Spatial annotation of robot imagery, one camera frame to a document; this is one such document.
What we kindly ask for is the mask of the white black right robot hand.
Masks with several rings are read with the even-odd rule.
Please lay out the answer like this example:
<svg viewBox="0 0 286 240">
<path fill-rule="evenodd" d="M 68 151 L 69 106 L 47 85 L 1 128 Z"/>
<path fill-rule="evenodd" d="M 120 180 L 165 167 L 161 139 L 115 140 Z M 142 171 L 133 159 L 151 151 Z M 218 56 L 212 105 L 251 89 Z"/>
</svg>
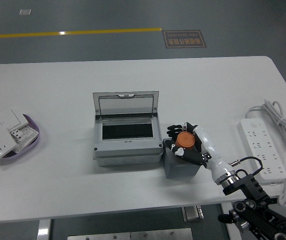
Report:
<svg viewBox="0 0 286 240">
<path fill-rule="evenodd" d="M 239 178 L 235 170 L 226 163 L 218 152 L 206 131 L 189 122 L 167 127 L 167 135 L 171 138 L 165 143 L 175 156 L 198 166 L 204 166 L 211 171 L 212 179 L 217 185 L 226 187 Z M 179 136 L 187 133 L 192 137 L 191 144 L 177 143 Z"/>
</svg>

